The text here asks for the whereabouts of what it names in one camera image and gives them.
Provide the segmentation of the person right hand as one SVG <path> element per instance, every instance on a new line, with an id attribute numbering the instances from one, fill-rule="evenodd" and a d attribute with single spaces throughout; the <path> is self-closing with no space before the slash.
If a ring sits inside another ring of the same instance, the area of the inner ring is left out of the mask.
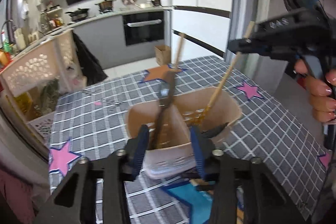
<path id="1" fill-rule="evenodd" d="M 308 75 L 302 60 L 296 62 L 294 69 L 301 75 L 307 75 L 305 87 L 309 92 L 309 103 L 314 119 L 324 124 L 335 124 L 335 99 L 331 98 L 331 87 L 322 80 Z"/>

